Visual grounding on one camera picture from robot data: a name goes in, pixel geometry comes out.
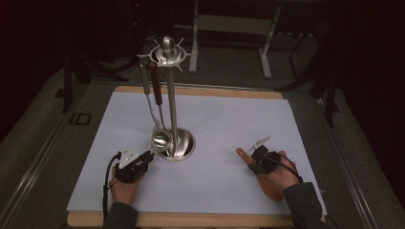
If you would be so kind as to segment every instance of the cable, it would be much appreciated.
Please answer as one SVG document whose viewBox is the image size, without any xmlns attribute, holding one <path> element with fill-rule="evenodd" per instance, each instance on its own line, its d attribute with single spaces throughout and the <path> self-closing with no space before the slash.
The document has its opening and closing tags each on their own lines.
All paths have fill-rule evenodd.
<svg viewBox="0 0 405 229">
<path fill-rule="evenodd" d="M 108 215 L 108 190 L 117 182 L 112 184 L 110 187 L 108 187 L 108 178 L 110 176 L 110 169 L 111 165 L 113 164 L 114 160 L 116 159 L 121 159 L 121 152 L 118 152 L 113 158 L 111 158 L 110 162 L 108 163 L 107 166 L 107 171 L 105 173 L 105 181 L 104 181 L 104 186 L 103 186 L 103 197 L 102 197 L 102 211 L 104 215 L 104 220 L 107 218 Z"/>
</svg>

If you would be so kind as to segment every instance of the chair leg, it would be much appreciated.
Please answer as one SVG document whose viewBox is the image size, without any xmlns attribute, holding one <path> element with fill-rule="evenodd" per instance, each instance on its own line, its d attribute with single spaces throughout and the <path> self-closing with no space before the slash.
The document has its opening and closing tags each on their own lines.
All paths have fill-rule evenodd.
<svg viewBox="0 0 405 229">
<path fill-rule="evenodd" d="M 304 40 L 304 38 L 307 37 L 306 35 L 303 35 L 297 42 L 297 44 L 294 46 L 294 48 L 291 50 L 289 53 L 289 64 L 291 65 L 292 68 L 292 73 L 294 73 L 294 77 L 297 78 L 297 72 L 295 71 L 294 63 L 292 61 L 292 55 L 295 53 L 295 51 L 298 49 L 300 46 L 301 42 Z"/>
<path fill-rule="evenodd" d="M 326 71 L 320 71 L 318 73 L 311 73 L 311 74 L 306 74 L 304 73 L 302 77 L 299 77 L 296 79 L 294 82 L 287 84 L 286 86 L 279 87 L 279 88 L 274 88 L 273 90 L 275 92 L 288 92 L 292 89 L 295 89 L 296 87 L 307 83 L 308 81 L 311 81 L 312 79 L 315 78 L 320 78 L 322 77 L 323 74 L 325 74 Z"/>
<path fill-rule="evenodd" d="M 92 77 L 89 73 L 89 68 L 86 66 L 86 63 L 83 59 L 79 58 L 76 55 L 72 55 L 71 59 L 71 68 L 78 82 L 88 84 L 92 81 Z"/>
<path fill-rule="evenodd" d="M 191 48 L 190 56 L 190 67 L 188 71 L 190 73 L 197 72 L 197 63 L 198 63 L 198 53 L 199 53 L 199 1 L 194 1 L 194 21 L 193 21 L 193 45 Z"/>
<path fill-rule="evenodd" d="M 328 72 L 328 76 L 324 76 L 318 79 L 310 90 L 310 95 L 315 98 L 322 97 L 326 89 L 328 89 L 326 108 L 325 108 L 325 119 L 328 124 L 333 128 L 332 114 L 334 112 L 334 94 L 336 91 L 337 82 L 337 72 Z"/>
</svg>

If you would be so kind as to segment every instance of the metal rod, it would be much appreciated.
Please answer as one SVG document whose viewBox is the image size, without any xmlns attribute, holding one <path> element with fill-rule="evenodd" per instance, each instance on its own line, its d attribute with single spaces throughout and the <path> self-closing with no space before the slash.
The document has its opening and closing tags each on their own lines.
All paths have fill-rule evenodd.
<svg viewBox="0 0 405 229">
<path fill-rule="evenodd" d="M 275 31 L 276 26 L 277 26 L 278 18 L 280 16 L 280 11 L 281 11 L 281 7 L 277 7 L 277 10 L 276 10 L 276 12 L 274 13 L 274 16 L 273 16 L 273 20 L 271 21 L 271 25 L 268 28 L 268 33 L 267 33 L 267 36 L 266 36 L 267 37 L 266 43 L 265 43 L 265 46 L 262 49 L 261 55 L 265 55 L 267 53 L 267 51 L 268 51 L 268 48 L 270 47 L 270 42 L 271 42 L 271 39 L 273 38 L 274 31 Z"/>
<path fill-rule="evenodd" d="M 164 129 L 164 130 L 167 130 L 166 125 L 164 125 L 163 111 L 161 110 L 161 105 L 159 105 L 159 114 L 160 114 L 161 126 L 163 126 L 163 129 Z"/>
<path fill-rule="evenodd" d="M 173 67 L 167 68 L 167 94 L 169 98 L 169 108 L 170 108 L 170 120 L 172 122 L 172 134 L 173 134 L 173 152 L 172 156 L 175 154 L 178 145 L 178 127 L 177 127 L 177 117 L 176 117 L 176 101 L 175 101 L 175 80 L 173 75 Z"/>
</svg>

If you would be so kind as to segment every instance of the sleeve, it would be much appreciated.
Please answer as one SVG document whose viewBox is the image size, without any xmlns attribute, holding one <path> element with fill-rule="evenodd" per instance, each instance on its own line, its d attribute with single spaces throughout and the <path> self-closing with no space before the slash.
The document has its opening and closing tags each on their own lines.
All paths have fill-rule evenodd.
<svg viewBox="0 0 405 229">
<path fill-rule="evenodd" d="M 328 228 L 321 220 L 322 207 L 312 183 L 300 183 L 284 191 L 296 228 Z"/>
<path fill-rule="evenodd" d="M 104 229 L 134 229 L 138 211 L 128 204 L 114 202 L 104 221 Z"/>
</svg>

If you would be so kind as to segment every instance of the hand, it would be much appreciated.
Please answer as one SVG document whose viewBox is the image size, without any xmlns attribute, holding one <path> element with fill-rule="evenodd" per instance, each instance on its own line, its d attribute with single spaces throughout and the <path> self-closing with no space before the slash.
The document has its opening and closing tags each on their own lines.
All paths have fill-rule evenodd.
<svg viewBox="0 0 405 229">
<path fill-rule="evenodd" d="M 295 171 L 295 163 L 289 162 L 285 156 L 286 152 L 280 151 L 279 154 L 281 155 L 281 163 L 288 166 L 290 169 Z M 290 170 L 286 169 L 284 166 L 278 166 L 276 170 L 272 173 L 260 175 L 262 177 L 268 178 L 274 185 L 276 185 L 281 190 L 287 189 L 289 186 L 299 183 L 298 177 L 293 174 Z"/>
<path fill-rule="evenodd" d="M 122 202 L 128 205 L 132 205 L 137 197 L 137 191 L 143 176 L 140 177 L 135 183 L 122 183 L 116 179 L 116 166 L 113 168 L 113 179 L 109 182 L 111 187 L 111 194 L 114 202 Z"/>
</svg>

